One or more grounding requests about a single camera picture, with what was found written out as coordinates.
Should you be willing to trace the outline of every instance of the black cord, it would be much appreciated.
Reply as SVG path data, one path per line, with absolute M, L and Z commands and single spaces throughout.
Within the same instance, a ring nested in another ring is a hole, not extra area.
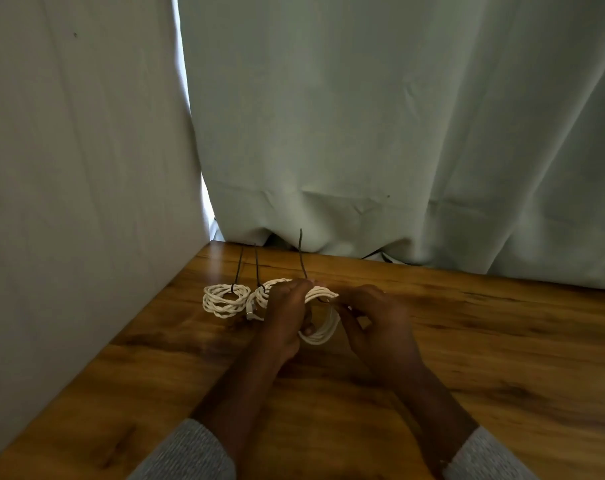
M 240 248 L 240 259 L 238 259 L 238 269 L 236 270 L 236 279 L 233 281 L 233 284 L 231 285 L 231 292 L 233 293 L 233 287 L 235 285 L 238 284 L 238 277 L 240 275 L 240 265 L 242 264 L 242 253 L 245 250 L 245 245 L 243 244 L 242 247 Z
M 302 268 L 302 272 L 304 273 L 305 279 L 307 279 L 307 270 L 304 268 L 304 262 L 302 260 L 302 229 L 300 229 L 300 238 L 298 239 L 298 255 L 300 256 L 300 266 Z
M 262 289 L 266 292 L 266 288 L 263 284 L 260 283 L 260 263 L 258 262 L 258 247 L 254 244 L 254 251 L 256 252 L 256 282 L 258 284 L 258 288 L 262 287 Z

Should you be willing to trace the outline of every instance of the wood grain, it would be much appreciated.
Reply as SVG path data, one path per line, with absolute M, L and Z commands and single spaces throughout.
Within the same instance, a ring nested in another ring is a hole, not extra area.
M 240 247 L 212 242 L 0 456 L 0 479 L 124 478 L 232 362 L 258 322 L 203 311 Z M 260 250 L 262 281 L 301 277 Z M 426 362 L 541 478 L 605 479 L 605 291 L 306 255 L 310 277 L 410 300 Z M 255 287 L 253 254 L 240 282 Z M 397 401 L 339 328 L 275 382 L 241 478 L 430 478 Z

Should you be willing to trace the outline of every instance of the hand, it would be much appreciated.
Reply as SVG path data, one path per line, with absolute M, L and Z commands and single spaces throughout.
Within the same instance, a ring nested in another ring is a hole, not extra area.
M 340 290 L 334 307 L 351 349 L 388 387 L 397 391 L 422 375 L 425 366 L 406 303 L 376 286 L 365 285 Z M 371 321 L 366 328 L 356 320 L 363 315 Z
M 260 336 L 270 347 L 282 353 L 283 360 L 289 360 L 300 349 L 298 332 L 313 332 L 310 325 L 311 309 L 305 307 L 305 296 L 314 287 L 309 280 L 294 280 L 276 283 L 269 290 L 265 322 Z

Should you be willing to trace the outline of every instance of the twisted white cord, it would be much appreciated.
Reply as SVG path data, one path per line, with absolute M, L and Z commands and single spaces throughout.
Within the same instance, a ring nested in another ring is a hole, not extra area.
M 257 301 L 260 306 L 262 306 L 263 308 L 266 308 L 267 301 L 269 300 L 269 290 L 271 290 L 271 287 L 274 284 L 280 283 L 283 281 L 291 281 L 291 280 L 289 280 L 287 278 L 279 278 L 277 280 L 267 281 L 262 286 L 258 287 L 253 293 L 251 293 L 251 295 L 249 295 L 249 298 L 247 299 L 247 320 L 260 320 L 260 321 L 265 320 L 264 318 L 259 317 L 258 315 L 256 315 L 254 313 L 254 301 Z M 305 297 L 304 302 L 308 303 L 312 299 L 315 299 L 315 298 L 335 298 L 337 296 L 338 296 L 338 293 L 334 293 L 333 291 L 331 291 L 328 288 L 324 288 L 323 286 L 314 286 L 307 293 L 307 296 Z M 308 344 L 322 345 L 326 341 L 328 341 L 328 339 L 330 339 L 331 336 L 334 334 L 334 332 L 336 331 L 336 328 L 338 327 L 339 322 L 340 322 L 340 317 L 338 316 L 336 311 L 333 308 L 331 308 L 329 316 L 327 316 L 327 319 L 325 320 L 325 322 L 321 325 L 321 327 L 319 329 L 316 330 L 316 332 L 314 334 L 306 337 L 305 335 L 303 335 L 303 333 L 301 331 L 299 331 L 298 335 L 300 336 L 301 339 L 303 339 Z
M 244 285 L 234 285 L 233 293 L 236 299 L 223 298 L 231 292 L 231 285 L 212 285 L 204 289 L 202 307 L 204 311 L 213 313 L 218 318 L 229 318 L 240 313 L 251 294 L 251 288 Z

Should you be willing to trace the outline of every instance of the white curtain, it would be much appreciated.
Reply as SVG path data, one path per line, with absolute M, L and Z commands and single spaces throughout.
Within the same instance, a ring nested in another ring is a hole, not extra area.
M 605 0 L 179 0 L 225 238 L 605 288 Z
M 0 0 L 0 451 L 208 240 L 171 0 Z

